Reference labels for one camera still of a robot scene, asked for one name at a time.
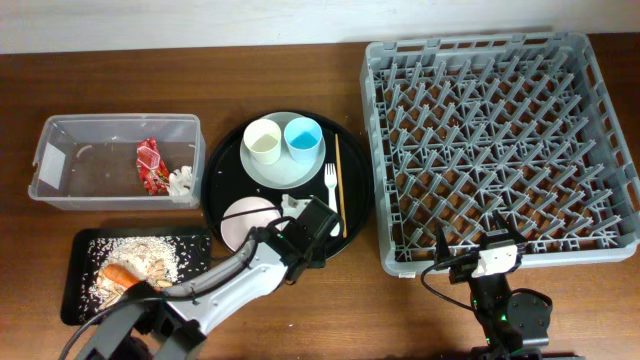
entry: red candy wrapper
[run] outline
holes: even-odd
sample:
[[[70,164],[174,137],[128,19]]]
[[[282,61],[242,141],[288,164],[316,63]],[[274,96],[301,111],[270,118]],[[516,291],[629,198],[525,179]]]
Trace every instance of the red candy wrapper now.
[[[149,195],[167,193],[169,171],[160,157],[156,139],[148,138],[138,144],[136,167],[140,180]]]

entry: white plastic fork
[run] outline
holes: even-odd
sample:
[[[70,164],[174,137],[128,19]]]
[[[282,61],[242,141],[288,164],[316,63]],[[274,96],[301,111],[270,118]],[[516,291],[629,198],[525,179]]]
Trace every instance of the white plastic fork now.
[[[338,177],[336,176],[336,165],[325,164],[324,166],[324,185],[329,189],[329,208],[338,214],[338,204],[336,202],[336,186],[338,185]],[[340,233],[340,225],[331,230],[331,236],[338,236]]]

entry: wooden stick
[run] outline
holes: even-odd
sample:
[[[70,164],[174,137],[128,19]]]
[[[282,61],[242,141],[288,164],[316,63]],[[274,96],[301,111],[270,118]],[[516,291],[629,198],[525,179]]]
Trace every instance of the wooden stick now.
[[[336,165],[338,167],[338,192],[340,193],[340,214],[344,224],[343,238],[347,238],[347,214],[344,212],[344,189],[342,188],[342,164],[340,163],[340,140],[336,134]]]

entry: carrot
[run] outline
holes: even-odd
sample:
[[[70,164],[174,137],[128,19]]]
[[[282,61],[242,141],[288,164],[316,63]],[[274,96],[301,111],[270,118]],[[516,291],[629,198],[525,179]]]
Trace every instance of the carrot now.
[[[125,289],[140,282],[140,279],[130,273],[124,266],[118,264],[107,265],[104,269],[104,276],[116,284],[124,286]]]

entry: wall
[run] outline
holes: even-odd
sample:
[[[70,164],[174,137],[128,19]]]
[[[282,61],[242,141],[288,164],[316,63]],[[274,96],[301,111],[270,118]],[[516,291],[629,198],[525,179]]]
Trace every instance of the wall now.
[[[640,31],[638,0],[0,0],[0,53]]]

